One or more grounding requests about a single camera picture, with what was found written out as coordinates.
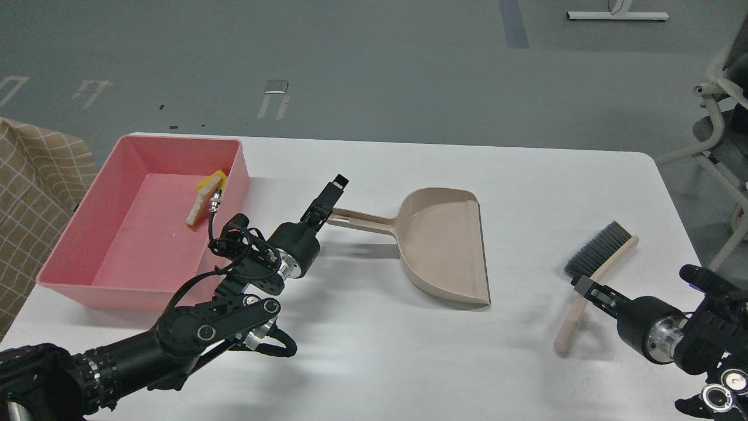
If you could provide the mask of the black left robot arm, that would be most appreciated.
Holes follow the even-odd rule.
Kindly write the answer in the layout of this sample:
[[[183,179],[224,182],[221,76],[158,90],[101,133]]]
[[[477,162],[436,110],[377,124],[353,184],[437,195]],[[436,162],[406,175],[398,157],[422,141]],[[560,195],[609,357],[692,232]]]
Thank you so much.
[[[286,280],[307,274],[320,253],[316,236],[347,184],[337,175],[297,223],[281,224],[270,238],[242,213],[214,236],[222,185],[203,184],[208,248],[227,266],[187,280],[140,334],[78,354],[51,343],[3,351],[2,419],[83,420],[142,389],[178,391],[227,351],[293,357],[297,344],[277,325],[277,296]]]

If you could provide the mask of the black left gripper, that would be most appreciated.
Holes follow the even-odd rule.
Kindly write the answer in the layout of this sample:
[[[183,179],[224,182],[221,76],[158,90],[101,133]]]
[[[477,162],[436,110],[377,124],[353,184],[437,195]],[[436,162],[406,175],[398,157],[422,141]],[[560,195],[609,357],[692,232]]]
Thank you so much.
[[[320,253],[316,233],[328,221],[347,185],[348,179],[337,175],[311,202],[300,223],[283,223],[273,232],[269,243],[280,254],[278,274],[283,279],[299,279],[307,274]]]

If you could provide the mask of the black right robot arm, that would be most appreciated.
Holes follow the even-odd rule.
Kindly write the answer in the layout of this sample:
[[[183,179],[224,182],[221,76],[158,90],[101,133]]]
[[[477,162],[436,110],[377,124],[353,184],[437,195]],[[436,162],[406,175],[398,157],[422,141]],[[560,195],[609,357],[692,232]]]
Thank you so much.
[[[746,419],[746,291],[712,270],[684,265],[681,279],[703,294],[692,312],[662,299],[629,299],[568,268],[574,290],[615,319],[619,338],[653,364],[675,364],[687,375],[706,375],[702,389],[678,399],[676,409],[700,419]]]

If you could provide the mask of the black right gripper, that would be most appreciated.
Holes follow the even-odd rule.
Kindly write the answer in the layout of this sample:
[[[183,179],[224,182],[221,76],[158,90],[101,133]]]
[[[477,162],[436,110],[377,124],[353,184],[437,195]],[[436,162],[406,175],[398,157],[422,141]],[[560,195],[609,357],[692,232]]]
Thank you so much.
[[[675,361],[675,348],[687,323],[684,312],[653,296],[631,300],[587,275],[573,277],[571,285],[582,298],[616,319],[619,338],[647,361],[658,365]]]

